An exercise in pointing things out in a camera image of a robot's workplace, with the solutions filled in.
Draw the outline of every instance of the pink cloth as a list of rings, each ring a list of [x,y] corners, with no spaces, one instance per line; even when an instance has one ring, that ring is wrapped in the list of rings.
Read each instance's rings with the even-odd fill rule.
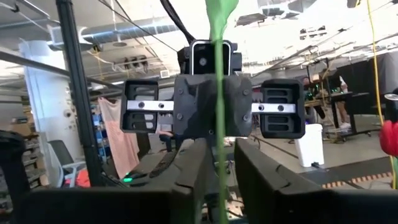
[[[116,171],[118,176],[122,178],[139,163],[137,136],[120,130],[120,100],[111,103],[107,99],[98,98],[98,103],[105,123]]]

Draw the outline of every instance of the pillar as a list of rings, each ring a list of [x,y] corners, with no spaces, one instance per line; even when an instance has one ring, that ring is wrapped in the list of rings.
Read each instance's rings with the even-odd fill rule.
[[[62,51],[52,51],[44,40],[23,41],[19,45],[23,57],[65,69]],[[25,67],[25,82],[40,145],[47,163],[51,158],[46,142],[62,140],[72,158],[83,155],[72,99],[69,78],[53,72]]]

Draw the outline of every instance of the cardboard box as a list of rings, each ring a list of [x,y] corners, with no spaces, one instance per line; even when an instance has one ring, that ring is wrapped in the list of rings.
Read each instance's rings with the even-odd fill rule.
[[[10,131],[19,133],[22,136],[30,136],[32,134],[27,117],[13,118]]]

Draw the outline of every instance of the black frame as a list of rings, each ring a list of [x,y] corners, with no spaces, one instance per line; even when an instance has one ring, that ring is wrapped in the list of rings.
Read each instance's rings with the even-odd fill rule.
[[[90,109],[90,96],[81,59],[72,0],[56,0],[55,2],[65,44],[65,54],[70,71],[70,86],[75,98],[80,141],[83,145],[90,185],[93,187],[103,186],[102,168],[98,157],[98,145],[95,139],[93,117]]]

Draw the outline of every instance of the white bucket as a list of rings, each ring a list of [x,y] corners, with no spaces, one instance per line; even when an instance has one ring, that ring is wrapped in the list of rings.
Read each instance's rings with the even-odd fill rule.
[[[302,138],[295,140],[298,159],[303,167],[311,167],[317,162],[319,165],[325,163],[323,159],[322,125],[305,125],[305,134]]]

